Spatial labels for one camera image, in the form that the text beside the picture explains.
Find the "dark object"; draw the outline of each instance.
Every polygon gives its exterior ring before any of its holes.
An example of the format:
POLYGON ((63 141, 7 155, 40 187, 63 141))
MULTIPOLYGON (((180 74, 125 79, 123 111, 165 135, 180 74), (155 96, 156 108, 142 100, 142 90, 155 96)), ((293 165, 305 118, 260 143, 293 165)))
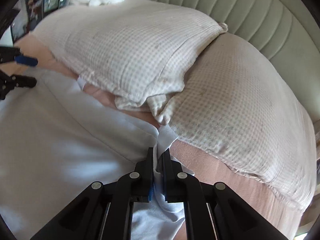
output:
POLYGON ((216 239, 215 234, 219 240, 287 239, 226 184, 185 177, 169 150, 161 158, 165 198, 169 203, 183 201, 188 239, 216 239))
POLYGON ((35 20, 39 23, 43 18, 43 0, 25 0, 24 2, 28 14, 28 22, 30 23, 32 20, 35 20))
POLYGON ((134 172, 118 182, 92 183, 31 240, 130 239, 133 203, 149 202, 152 187, 153 148, 149 148, 134 172))
POLYGON ((5 18, 0 21, 0 38, 4 34, 4 32, 10 27, 16 16, 18 15, 18 9, 10 9, 5 18))
MULTIPOLYGON (((11 61, 16 61, 17 63, 28 66, 36 66, 38 64, 36 58, 23 56, 19 48, 0 46, 0 64, 11 61)), ((4 100, 5 96, 15 87, 33 88, 36 84, 37 80, 34 77, 21 75, 8 76, 0 70, 0 100, 4 100)))
MULTIPOLYGON (((134 202, 149 202, 153 188, 153 148, 134 172, 118 182, 94 182, 48 222, 31 240, 130 240, 134 202)), ((169 203, 184 203, 188 239, 286 240, 222 182, 199 182, 182 172, 169 150, 159 160, 169 203)))
POLYGON ((318 228, 320 228, 320 215, 318 216, 316 222, 313 224, 312 228, 303 240, 320 239, 320 230, 317 230, 318 228))

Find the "checkered pattern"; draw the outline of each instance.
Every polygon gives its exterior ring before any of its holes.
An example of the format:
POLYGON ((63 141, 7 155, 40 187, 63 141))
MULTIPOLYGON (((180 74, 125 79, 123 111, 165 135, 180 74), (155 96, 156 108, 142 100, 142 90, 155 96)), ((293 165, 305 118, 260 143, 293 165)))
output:
POLYGON ((208 46, 157 119, 287 203, 309 205, 316 186, 311 119, 272 64, 240 37, 226 33, 208 46))
POLYGON ((126 0, 59 10, 33 34, 84 80, 115 94, 118 109, 136 110, 147 98, 162 109, 166 94, 183 90, 199 53, 226 31, 190 8, 126 0))

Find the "black clamp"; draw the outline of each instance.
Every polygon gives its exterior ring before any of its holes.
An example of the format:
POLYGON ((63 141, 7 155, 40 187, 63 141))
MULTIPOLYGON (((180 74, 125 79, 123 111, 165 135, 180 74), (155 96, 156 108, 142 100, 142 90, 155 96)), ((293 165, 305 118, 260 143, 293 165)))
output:
MULTIPOLYGON (((36 58, 24 56, 19 48, 0 46, 0 64, 12 61, 31 67, 38 64, 36 58)), ((37 80, 34 77, 21 75, 8 76, 0 70, 0 100, 4 100, 6 95, 15 87, 33 88, 36 84, 37 80)))
POLYGON ((153 148, 134 172, 117 182, 94 182, 31 240, 125 240, 131 236, 134 202, 151 201, 153 148))
MULTIPOLYGON (((130 240, 134 202, 151 200, 152 153, 149 148, 146 160, 117 182, 92 183, 31 240, 130 240)), ((157 170, 166 201, 184 203, 189 240, 287 240, 226 184, 206 184, 184 173, 169 150, 157 170)))

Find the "light blue fabric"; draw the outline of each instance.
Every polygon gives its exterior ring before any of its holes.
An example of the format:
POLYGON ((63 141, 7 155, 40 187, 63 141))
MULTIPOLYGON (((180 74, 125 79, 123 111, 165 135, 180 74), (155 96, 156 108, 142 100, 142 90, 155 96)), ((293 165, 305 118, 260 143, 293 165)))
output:
MULTIPOLYGON (((72 79, 26 74, 36 87, 16 88, 0 102, 0 213, 18 240, 30 239, 92 182, 133 171, 149 147, 156 156, 158 138, 154 126, 104 107, 72 79)), ((156 194, 134 205, 132 240, 172 239, 182 225, 182 204, 159 205, 164 197, 156 194)))

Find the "beige upholstered seat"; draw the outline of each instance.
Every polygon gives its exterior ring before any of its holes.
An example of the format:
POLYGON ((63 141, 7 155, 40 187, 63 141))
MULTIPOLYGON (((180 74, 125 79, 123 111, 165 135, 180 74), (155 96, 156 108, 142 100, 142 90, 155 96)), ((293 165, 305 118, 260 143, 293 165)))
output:
POLYGON ((320 119, 320 29, 301 0, 155 0, 202 11, 254 45, 320 119))

